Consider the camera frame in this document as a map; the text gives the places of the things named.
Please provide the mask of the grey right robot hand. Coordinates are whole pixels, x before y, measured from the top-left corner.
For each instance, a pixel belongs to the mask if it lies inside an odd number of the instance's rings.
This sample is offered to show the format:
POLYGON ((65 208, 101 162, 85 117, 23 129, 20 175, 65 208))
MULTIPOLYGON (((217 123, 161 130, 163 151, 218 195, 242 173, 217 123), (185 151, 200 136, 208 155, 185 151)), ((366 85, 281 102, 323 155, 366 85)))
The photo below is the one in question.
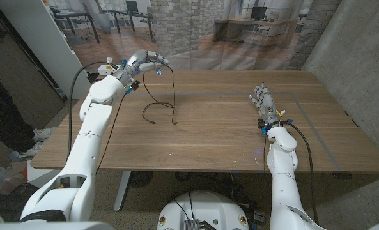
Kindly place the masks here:
POLYGON ((249 100, 256 106, 264 125, 270 128, 279 126, 282 114, 276 109, 274 99, 266 84, 263 82, 261 86, 256 86, 253 92, 256 97, 249 95, 249 100))

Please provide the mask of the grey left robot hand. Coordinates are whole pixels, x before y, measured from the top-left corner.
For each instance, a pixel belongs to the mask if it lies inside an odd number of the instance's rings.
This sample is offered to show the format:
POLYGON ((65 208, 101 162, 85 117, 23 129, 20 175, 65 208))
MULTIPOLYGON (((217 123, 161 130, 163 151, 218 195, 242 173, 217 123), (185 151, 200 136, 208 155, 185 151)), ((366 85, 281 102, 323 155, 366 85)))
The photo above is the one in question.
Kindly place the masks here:
POLYGON ((116 71, 115 77, 127 87, 133 83, 135 75, 160 68, 162 64, 168 65, 169 60, 157 52, 138 50, 121 68, 116 71))

